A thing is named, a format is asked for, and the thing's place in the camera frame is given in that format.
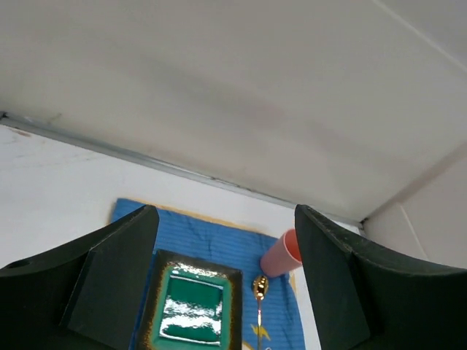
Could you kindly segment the gold spoon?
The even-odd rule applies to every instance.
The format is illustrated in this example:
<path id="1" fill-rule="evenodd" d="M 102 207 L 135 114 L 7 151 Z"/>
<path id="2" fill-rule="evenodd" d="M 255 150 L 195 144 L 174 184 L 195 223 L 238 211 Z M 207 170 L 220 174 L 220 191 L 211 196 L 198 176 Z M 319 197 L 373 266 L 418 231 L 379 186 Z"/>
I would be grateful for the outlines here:
<path id="1" fill-rule="evenodd" d="M 269 290 L 269 280 L 264 275 L 259 275 L 255 278 L 252 283 L 252 292 L 257 301 L 257 349 L 262 348 L 262 302 L 265 299 L 265 296 Z"/>

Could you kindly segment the blue yellow Pikachu cloth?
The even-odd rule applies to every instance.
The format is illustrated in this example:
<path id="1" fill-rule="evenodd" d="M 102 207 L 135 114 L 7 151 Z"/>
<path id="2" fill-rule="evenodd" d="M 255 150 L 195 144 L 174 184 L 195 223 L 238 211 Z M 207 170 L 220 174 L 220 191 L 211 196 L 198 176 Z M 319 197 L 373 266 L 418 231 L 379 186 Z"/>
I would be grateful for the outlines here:
<path id="1" fill-rule="evenodd" d="M 304 349 L 304 331 L 289 274 L 270 279 L 263 302 L 263 325 L 257 328 L 258 307 L 252 283 L 261 272 L 260 258 L 274 245 L 275 238 L 161 206 L 157 210 L 160 222 L 156 249 L 242 272 L 242 342 L 248 349 L 255 349 L 258 337 L 265 348 Z"/>

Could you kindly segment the green square ceramic plate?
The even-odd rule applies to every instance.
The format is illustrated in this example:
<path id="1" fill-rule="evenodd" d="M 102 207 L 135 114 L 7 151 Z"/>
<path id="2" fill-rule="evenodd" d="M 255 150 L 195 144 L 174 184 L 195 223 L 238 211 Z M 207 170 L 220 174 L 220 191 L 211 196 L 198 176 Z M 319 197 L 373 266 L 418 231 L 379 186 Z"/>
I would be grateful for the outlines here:
<path id="1" fill-rule="evenodd" d="M 159 249 L 132 349 L 241 349 L 242 272 Z"/>

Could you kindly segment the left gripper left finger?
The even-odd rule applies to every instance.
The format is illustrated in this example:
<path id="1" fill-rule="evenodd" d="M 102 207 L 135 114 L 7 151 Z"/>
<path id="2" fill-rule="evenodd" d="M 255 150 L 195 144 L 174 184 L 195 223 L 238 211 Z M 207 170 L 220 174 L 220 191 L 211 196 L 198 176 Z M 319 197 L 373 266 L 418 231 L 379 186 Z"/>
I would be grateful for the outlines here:
<path id="1" fill-rule="evenodd" d="M 128 349 L 159 216 L 143 206 L 1 269 L 2 349 Z"/>

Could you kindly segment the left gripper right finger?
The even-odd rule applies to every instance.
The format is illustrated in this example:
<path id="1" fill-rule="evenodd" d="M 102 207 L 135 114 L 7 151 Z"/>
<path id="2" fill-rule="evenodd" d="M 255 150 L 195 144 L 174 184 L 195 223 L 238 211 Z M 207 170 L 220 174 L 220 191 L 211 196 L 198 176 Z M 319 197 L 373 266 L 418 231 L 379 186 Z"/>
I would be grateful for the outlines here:
<path id="1" fill-rule="evenodd" d="M 388 249 L 298 205 L 295 229 L 323 349 L 464 349 L 466 270 Z"/>

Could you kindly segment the pink plastic cup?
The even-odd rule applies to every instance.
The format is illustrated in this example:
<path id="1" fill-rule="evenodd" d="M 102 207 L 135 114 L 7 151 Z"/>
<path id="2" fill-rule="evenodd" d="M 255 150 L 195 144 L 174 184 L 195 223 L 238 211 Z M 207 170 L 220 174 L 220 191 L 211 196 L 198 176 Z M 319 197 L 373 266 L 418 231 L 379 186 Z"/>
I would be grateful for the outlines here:
<path id="1" fill-rule="evenodd" d="M 261 270 L 271 278 L 289 273 L 302 266 L 295 229 L 282 234 L 260 259 Z"/>

